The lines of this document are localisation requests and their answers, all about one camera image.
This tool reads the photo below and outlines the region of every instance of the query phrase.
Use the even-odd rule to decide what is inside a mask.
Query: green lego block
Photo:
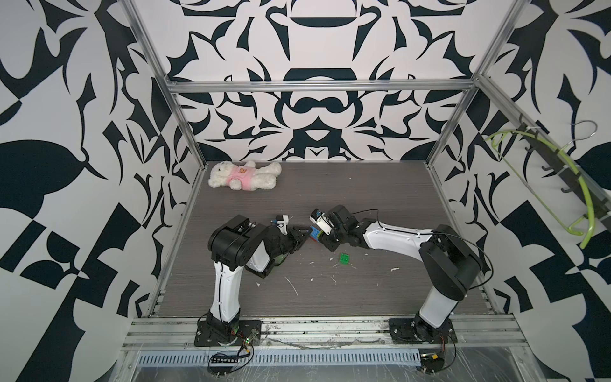
[[[340,253],[340,264],[348,264],[350,262],[350,256],[345,253]]]

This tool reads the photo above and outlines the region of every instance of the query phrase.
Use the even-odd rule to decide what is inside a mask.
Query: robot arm
[[[298,250],[311,228],[264,226],[238,215],[217,228],[208,249],[214,260],[214,300],[206,314],[208,338],[221,345],[235,340],[240,319],[240,283],[244,267],[264,278],[286,255]]]
[[[434,230],[408,229],[374,219],[358,221],[342,205],[326,214],[314,210],[310,220],[325,233],[319,241],[330,251],[341,243],[367,249],[386,249],[424,263],[433,287],[414,319],[414,335],[431,342],[447,333],[449,315],[464,299],[482,264],[471,248],[449,226]]]

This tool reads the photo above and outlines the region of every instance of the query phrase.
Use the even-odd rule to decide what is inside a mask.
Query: metal hook
[[[568,141],[568,142],[566,143],[566,145],[564,145],[564,146],[562,147],[562,149],[561,149],[561,150],[564,150],[564,149],[565,149],[567,146],[569,146],[571,143],[573,143],[573,145],[574,145],[574,144],[575,144],[575,142],[577,142],[577,141],[583,141],[584,139],[591,138],[591,137],[592,137],[594,134],[596,134],[596,132],[598,131],[598,123],[596,123],[595,121],[593,121],[593,120],[591,120],[591,119],[584,119],[584,120],[581,120],[581,121],[579,121],[579,122],[570,123],[570,125],[571,125],[571,126],[577,126],[578,124],[580,124],[580,123],[584,123],[584,122],[591,122],[591,123],[593,123],[593,124],[594,124],[594,131],[592,132],[592,134],[588,135],[588,136],[587,136],[587,137],[585,137],[585,138],[577,138],[577,139],[572,139],[572,140]]]

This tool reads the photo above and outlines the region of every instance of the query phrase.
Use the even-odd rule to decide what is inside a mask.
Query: aluminum frame
[[[170,107],[170,111],[176,118],[178,128],[180,129],[180,132],[183,133],[183,136],[187,141],[187,146],[195,157],[199,167],[203,169],[204,165],[206,164],[206,159],[203,157],[202,151],[199,149],[199,145],[197,144],[195,136],[193,135],[191,125],[186,120],[185,115],[183,114],[183,111],[176,100],[176,96],[173,95],[167,88],[165,71],[161,66],[159,56],[153,47],[153,43],[148,37],[149,34],[146,31],[136,5],[134,4],[133,0],[119,0],[119,4],[121,5],[123,13],[130,24],[131,32],[134,34],[136,41],[142,48],[142,54],[146,58],[146,61],[153,72],[153,76],[157,81],[157,85],[159,85],[159,88],[161,89],[163,98],[166,100],[168,107]]]
[[[441,155],[441,153],[444,151],[445,145],[448,143],[448,140],[450,139],[450,136],[452,136],[452,134],[454,133],[454,130],[456,130],[460,118],[462,118],[463,115],[467,112],[467,109],[469,108],[469,105],[471,105],[473,98],[475,98],[477,91],[477,87],[473,85],[469,90],[463,93],[463,96],[460,98],[460,100],[456,104],[456,107],[452,111],[448,122],[446,122],[443,126],[441,134],[435,142],[435,145],[433,145],[433,149],[431,150],[428,155],[428,158],[426,159],[427,164],[433,165],[439,155]]]
[[[286,348],[436,348],[436,344],[393,344],[388,333],[389,318],[407,316],[363,317],[245,317],[261,320],[259,347]],[[528,347],[513,314],[451,315],[458,338],[457,347]],[[135,319],[123,344],[123,351],[193,350],[198,318]],[[224,347],[197,347],[221,350]]]
[[[193,188],[191,189],[185,210],[180,218],[180,221],[178,222],[178,229],[176,230],[174,238],[172,239],[172,247],[166,262],[161,265],[161,273],[159,274],[159,277],[157,277],[155,289],[153,289],[147,301],[147,310],[144,312],[144,315],[149,318],[157,313],[155,307],[163,301],[167,281],[170,278],[170,271],[172,270],[174,260],[176,260],[176,256],[178,255],[178,249],[183,242],[183,237],[185,235],[187,225],[189,224],[189,219],[191,218],[191,213],[193,212],[193,207],[195,206],[197,196],[199,195],[199,190],[202,187],[203,180],[206,176],[207,169],[207,164],[204,165],[203,169],[199,169],[195,177],[195,181],[193,182]]]
[[[514,0],[514,2],[511,4],[505,18],[503,19],[503,22],[501,23],[497,32],[494,34],[492,42],[488,46],[484,57],[480,61],[479,65],[477,65],[477,69],[475,69],[473,76],[471,77],[474,82],[482,74],[487,73],[492,65],[494,65],[497,57],[499,56],[500,50],[503,48],[503,46],[505,46],[514,29],[516,29],[516,23],[518,22],[519,17],[522,15],[522,11],[528,4],[530,4],[530,1],[531,0]],[[444,151],[445,145],[448,143],[448,140],[454,133],[454,130],[456,130],[460,118],[467,111],[467,108],[471,104],[471,101],[473,101],[476,93],[477,88],[473,87],[469,89],[468,92],[463,94],[463,97],[456,105],[456,108],[452,112],[448,122],[446,122],[444,125],[439,139],[437,142],[435,142],[431,153],[426,159],[428,164],[433,165],[439,158],[439,155]]]
[[[299,92],[349,90],[466,90],[472,79],[355,79],[328,81],[169,81],[172,93]]]

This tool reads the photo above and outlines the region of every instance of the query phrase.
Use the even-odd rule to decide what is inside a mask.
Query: pink shirt
[[[253,167],[244,167],[238,166],[231,171],[229,177],[227,178],[227,185],[229,186],[229,182],[233,179],[237,179],[242,183],[242,189],[246,191],[252,191],[251,189],[251,179],[255,174],[255,169]]]

